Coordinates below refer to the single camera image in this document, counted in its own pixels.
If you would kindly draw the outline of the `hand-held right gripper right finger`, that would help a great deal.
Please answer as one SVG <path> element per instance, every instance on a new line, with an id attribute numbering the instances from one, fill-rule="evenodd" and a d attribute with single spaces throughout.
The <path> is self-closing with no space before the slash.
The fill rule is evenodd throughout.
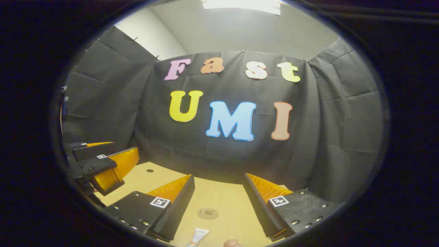
<path id="1" fill-rule="evenodd" d="M 265 236 L 272 242 L 320 224 L 345 203 L 321 198 L 307 189 L 295 192 L 250 173 L 244 188 Z"/>

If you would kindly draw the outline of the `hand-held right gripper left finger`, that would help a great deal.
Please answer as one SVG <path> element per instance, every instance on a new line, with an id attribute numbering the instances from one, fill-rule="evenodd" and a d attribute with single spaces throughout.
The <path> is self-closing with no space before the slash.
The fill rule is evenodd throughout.
<path id="1" fill-rule="evenodd" d="M 148 193 L 133 191 L 103 210 L 135 231 L 169 243 L 194 191 L 194 176 L 185 175 Z"/>

